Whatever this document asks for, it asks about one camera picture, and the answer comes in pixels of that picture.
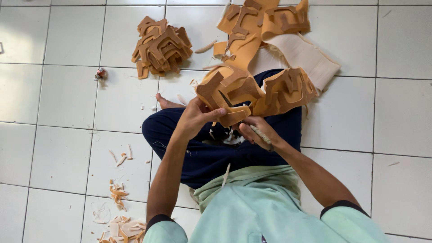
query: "mint green shirt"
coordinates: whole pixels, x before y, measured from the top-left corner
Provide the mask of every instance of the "mint green shirt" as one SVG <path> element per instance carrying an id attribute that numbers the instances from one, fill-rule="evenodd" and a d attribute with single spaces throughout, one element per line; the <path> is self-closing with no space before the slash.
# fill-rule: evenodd
<path id="1" fill-rule="evenodd" d="M 351 207 L 334 207 L 321 219 L 306 214 L 297 174 L 289 165 L 251 166 L 218 177 L 195 191 L 203 213 L 191 238 L 180 225 L 161 221 L 145 243 L 338 243 L 389 242 L 378 226 Z"/>

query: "navy blue pants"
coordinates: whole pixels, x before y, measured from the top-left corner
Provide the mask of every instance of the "navy blue pants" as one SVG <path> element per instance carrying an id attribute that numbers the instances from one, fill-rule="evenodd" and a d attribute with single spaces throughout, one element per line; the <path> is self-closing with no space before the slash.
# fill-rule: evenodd
<path id="1" fill-rule="evenodd" d="M 263 80 L 283 69 L 262 72 L 254 78 L 261 87 Z M 143 135 L 159 158 L 163 158 L 171 135 L 182 115 L 184 108 L 168 108 L 149 116 L 143 123 Z M 296 107 L 285 114 L 272 115 L 265 120 L 291 146 L 300 151 L 302 137 L 302 108 Z M 212 179 L 225 173 L 228 163 L 230 171 L 248 166 L 285 165 L 286 161 L 276 152 L 269 153 L 259 145 L 244 141 L 238 148 L 204 144 L 204 140 L 213 140 L 209 131 L 217 139 L 223 137 L 229 128 L 221 124 L 212 127 L 212 122 L 204 125 L 196 137 L 187 145 L 188 153 L 184 156 L 181 183 L 200 188 Z"/>

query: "scissor blade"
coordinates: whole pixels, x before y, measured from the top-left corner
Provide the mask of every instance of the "scissor blade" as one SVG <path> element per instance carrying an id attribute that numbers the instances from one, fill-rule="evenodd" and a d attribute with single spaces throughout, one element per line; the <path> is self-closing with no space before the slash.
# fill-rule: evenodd
<path id="1" fill-rule="evenodd" d="M 234 107 L 231 102 L 228 100 L 228 98 L 226 98 L 226 96 L 220 91 L 218 90 L 220 95 L 222 95 L 222 98 L 225 100 L 226 104 L 228 105 L 228 107 Z"/>

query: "black sleeve cuff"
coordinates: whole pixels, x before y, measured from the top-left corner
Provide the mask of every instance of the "black sleeve cuff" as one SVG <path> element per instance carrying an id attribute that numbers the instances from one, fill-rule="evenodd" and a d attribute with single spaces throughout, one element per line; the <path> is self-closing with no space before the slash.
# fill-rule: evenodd
<path id="1" fill-rule="evenodd" d="M 171 221 L 171 222 L 175 223 L 175 221 L 172 218 L 170 218 L 169 216 L 167 216 L 165 214 L 158 214 L 158 215 L 152 217 L 152 219 L 150 219 L 149 223 L 146 226 L 146 232 L 149 230 L 149 228 L 151 226 L 153 226 L 156 223 L 162 222 L 162 221 Z"/>
<path id="2" fill-rule="evenodd" d="M 323 217 L 323 215 L 324 215 L 327 211 L 329 211 L 330 209 L 335 208 L 335 207 L 349 207 L 349 208 L 354 208 L 355 210 L 361 212 L 362 214 L 364 214 L 364 215 L 370 217 L 370 216 L 369 216 L 369 215 L 368 215 L 368 214 L 367 214 L 367 213 L 366 213 L 366 212 L 365 212 L 361 207 L 359 207 L 357 204 L 354 204 L 354 203 L 352 203 L 352 202 L 350 202 L 350 201 L 347 201 L 347 200 L 340 200 L 340 201 L 335 202 L 333 205 L 324 208 L 324 209 L 321 211 L 320 219 L 321 219 L 321 217 Z"/>

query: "scissors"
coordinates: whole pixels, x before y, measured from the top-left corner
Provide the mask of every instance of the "scissors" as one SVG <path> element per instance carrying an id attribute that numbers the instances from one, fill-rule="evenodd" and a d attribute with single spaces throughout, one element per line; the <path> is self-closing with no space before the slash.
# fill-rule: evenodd
<path id="1" fill-rule="evenodd" d="M 228 100 L 228 98 L 220 91 L 218 90 L 220 95 L 222 95 L 223 100 L 225 100 L 226 104 L 228 105 L 228 107 L 234 107 L 231 102 Z M 237 124 L 240 126 L 241 123 L 245 123 L 244 121 L 239 121 Z M 253 125 L 249 125 L 251 127 L 251 129 L 258 135 L 260 136 L 260 138 L 262 138 L 262 140 L 264 140 L 264 142 L 266 142 L 269 146 L 270 149 L 267 150 L 269 152 L 273 152 L 274 151 L 274 147 L 273 144 L 271 143 L 271 140 L 269 139 L 269 137 L 267 137 L 267 135 L 265 135 L 263 132 L 261 132 L 257 127 L 253 126 Z"/>

